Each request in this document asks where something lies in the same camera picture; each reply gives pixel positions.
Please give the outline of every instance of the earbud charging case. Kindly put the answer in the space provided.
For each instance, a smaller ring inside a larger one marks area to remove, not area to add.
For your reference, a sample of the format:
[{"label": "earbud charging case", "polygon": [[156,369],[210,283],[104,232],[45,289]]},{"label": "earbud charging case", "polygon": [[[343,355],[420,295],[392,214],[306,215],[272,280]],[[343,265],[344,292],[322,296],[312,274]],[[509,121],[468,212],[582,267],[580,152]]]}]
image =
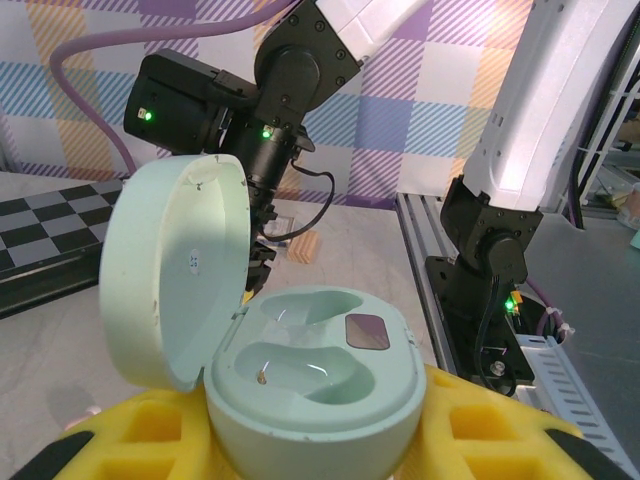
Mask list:
[{"label": "earbud charging case", "polygon": [[245,480],[383,480],[426,390],[402,315],[371,295],[304,286],[242,305],[250,242],[242,166],[226,155],[152,162],[109,222],[100,308],[131,383],[193,390]]}]

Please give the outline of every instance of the white table surface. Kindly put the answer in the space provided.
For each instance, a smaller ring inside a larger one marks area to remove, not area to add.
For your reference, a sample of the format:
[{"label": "white table surface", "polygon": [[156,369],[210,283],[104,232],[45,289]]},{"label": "white table surface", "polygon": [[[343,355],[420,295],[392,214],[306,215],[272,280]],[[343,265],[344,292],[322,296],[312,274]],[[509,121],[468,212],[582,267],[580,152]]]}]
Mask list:
[{"label": "white table surface", "polygon": [[[0,201],[85,183],[0,173]],[[319,208],[276,202],[278,213],[303,223]],[[425,363],[435,365],[396,214],[332,206],[315,229],[322,242],[315,263],[296,264],[279,254],[264,291],[322,284],[376,295],[402,312]],[[105,409],[140,391],[111,365],[98,287],[0,320],[0,478],[8,478],[87,407]]]}]

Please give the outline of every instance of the case lid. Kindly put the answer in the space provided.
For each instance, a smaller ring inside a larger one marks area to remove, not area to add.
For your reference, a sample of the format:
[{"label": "case lid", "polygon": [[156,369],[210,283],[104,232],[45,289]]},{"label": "case lid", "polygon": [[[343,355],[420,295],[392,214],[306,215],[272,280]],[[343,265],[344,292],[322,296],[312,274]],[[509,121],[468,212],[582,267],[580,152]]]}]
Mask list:
[{"label": "case lid", "polygon": [[190,391],[240,307],[249,197],[232,156],[145,165],[115,205],[102,251],[100,310],[129,382]]}]

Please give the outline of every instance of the yellow foam holder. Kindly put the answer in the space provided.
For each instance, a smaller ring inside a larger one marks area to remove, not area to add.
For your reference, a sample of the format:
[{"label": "yellow foam holder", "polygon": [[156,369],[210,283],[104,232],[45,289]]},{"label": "yellow foam holder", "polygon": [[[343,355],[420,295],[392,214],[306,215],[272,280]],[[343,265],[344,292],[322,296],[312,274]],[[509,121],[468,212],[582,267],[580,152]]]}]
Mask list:
[{"label": "yellow foam holder", "polygon": [[[580,430],[435,367],[420,425],[395,480],[591,478],[545,430]],[[94,438],[56,480],[241,480],[220,451],[202,387],[150,390],[68,430]]]}]

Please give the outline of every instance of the plaid backdrop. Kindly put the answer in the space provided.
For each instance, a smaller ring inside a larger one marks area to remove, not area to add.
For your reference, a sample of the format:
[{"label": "plaid backdrop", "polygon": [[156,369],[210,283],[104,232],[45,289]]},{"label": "plaid backdrop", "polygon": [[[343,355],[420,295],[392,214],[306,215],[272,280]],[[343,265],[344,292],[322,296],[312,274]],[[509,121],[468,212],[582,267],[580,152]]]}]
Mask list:
[{"label": "plaid backdrop", "polygon": [[[5,155],[23,173],[95,180],[124,175],[114,147],[52,80],[53,49],[88,33],[224,21],[268,1],[0,0]],[[480,136],[531,3],[430,0],[358,77],[307,116],[317,151],[302,163],[334,173],[339,204],[389,208],[397,191],[442,194]],[[66,74],[134,158],[149,161],[167,152],[122,130],[143,56],[169,47],[253,79],[253,54],[268,28],[87,52],[65,63]],[[325,179],[288,171],[279,197],[319,202],[328,190]]]}]

